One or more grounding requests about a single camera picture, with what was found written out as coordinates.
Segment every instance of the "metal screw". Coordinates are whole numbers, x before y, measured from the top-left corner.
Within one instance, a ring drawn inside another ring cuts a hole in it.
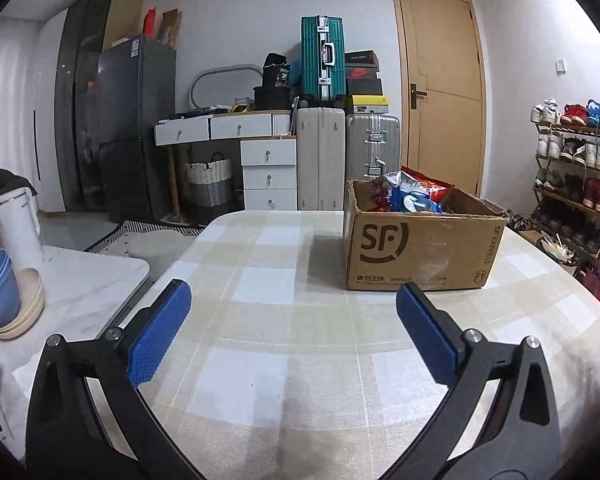
[[[525,343],[531,346],[531,348],[538,348],[540,346],[540,340],[534,335],[527,336]]]
[[[60,344],[61,338],[58,334],[52,334],[46,338],[47,346],[58,346]]]
[[[122,330],[120,330],[117,326],[113,328],[107,328],[107,331],[104,333],[104,339],[107,341],[117,341],[120,339],[122,335]]]
[[[470,341],[472,343],[479,343],[480,341],[482,341],[482,334],[479,330],[476,330],[475,328],[470,328],[469,330],[464,332],[464,337],[467,341]]]

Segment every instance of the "refrigerator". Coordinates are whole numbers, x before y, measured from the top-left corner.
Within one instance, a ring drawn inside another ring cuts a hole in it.
[[[159,221],[171,212],[168,155],[154,124],[175,111],[176,52],[139,36],[100,54],[98,162],[113,222]]]

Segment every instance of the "laundry basket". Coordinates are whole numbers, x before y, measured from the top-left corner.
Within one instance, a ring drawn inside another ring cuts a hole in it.
[[[231,160],[215,152],[211,162],[189,164],[187,170],[193,201],[197,206],[216,206],[233,199]]]

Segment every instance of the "blue gripper pad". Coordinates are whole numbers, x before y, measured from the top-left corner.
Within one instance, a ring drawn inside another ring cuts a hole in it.
[[[456,384],[458,353],[426,307],[406,286],[395,297],[398,317],[438,384]]]
[[[180,282],[164,298],[128,352],[126,375],[137,388],[149,382],[191,309],[191,289]]]

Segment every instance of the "marble table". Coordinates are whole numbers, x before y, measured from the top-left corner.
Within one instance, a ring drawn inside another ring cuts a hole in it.
[[[13,436],[3,442],[18,459],[24,457],[29,396],[46,338],[53,333],[68,341],[99,336],[149,275],[148,263],[135,258],[43,249],[45,307],[28,332],[0,341],[0,405],[6,434]]]

